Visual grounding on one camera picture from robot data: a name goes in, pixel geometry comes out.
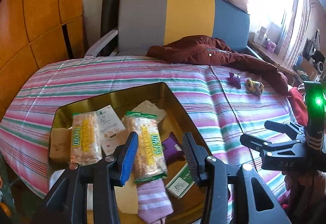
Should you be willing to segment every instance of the round speaker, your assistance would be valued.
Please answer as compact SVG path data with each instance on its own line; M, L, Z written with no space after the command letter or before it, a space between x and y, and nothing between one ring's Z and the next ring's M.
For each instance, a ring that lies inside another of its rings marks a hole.
M317 63L317 70L318 70L318 73L322 73L324 71L324 65L321 61L319 61Z

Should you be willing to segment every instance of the gray armrest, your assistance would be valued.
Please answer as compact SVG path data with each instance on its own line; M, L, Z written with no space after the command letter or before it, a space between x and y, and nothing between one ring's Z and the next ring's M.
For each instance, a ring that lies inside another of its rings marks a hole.
M98 53L115 37L118 35L118 30L113 29L104 35L100 40L92 45L86 52L84 58L96 57Z
M252 50L249 46L246 47L246 49L243 51L244 54L251 55L252 57L258 58L260 60L263 60L254 50Z

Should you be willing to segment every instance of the green and white box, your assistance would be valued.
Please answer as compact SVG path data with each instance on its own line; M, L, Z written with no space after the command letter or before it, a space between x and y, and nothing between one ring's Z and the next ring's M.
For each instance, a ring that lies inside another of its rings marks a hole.
M165 188L175 197L182 198L194 183L186 163L177 175L168 182Z

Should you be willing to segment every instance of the striped tablecloth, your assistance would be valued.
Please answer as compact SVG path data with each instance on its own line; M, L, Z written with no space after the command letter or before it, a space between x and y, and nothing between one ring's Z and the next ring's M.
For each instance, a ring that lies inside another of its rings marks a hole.
M232 87L229 72L242 77L241 89ZM283 177L261 170L258 152L252 160L239 137L243 132L274 142L289 138L264 128L265 120L295 121L286 97L265 82L256 97L246 89L247 78L258 76L222 66L168 64L148 57L76 59L37 71L19 91L0 123L0 151L26 185L43 197L47 187L48 140L58 107L110 91L165 82L188 112L211 152L222 161L249 162L275 193L284 191Z

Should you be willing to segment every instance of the screw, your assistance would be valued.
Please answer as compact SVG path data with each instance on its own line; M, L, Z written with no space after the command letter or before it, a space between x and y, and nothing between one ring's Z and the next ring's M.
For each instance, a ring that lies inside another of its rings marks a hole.
M252 166L249 163L244 163L242 165L242 168L244 168L245 170L252 170Z
M78 163L76 163L76 162L71 163L71 164L69 165L69 169L70 169L70 170L75 170L75 169L77 169L77 168L78 168Z
M216 158L214 157L214 156L208 156L207 158L206 158L206 160L208 161L208 162L216 162Z
M107 162L112 162L112 161L114 161L114 159L115 159L115 157L113 157L112 155L105 157L105 161L107 161Z

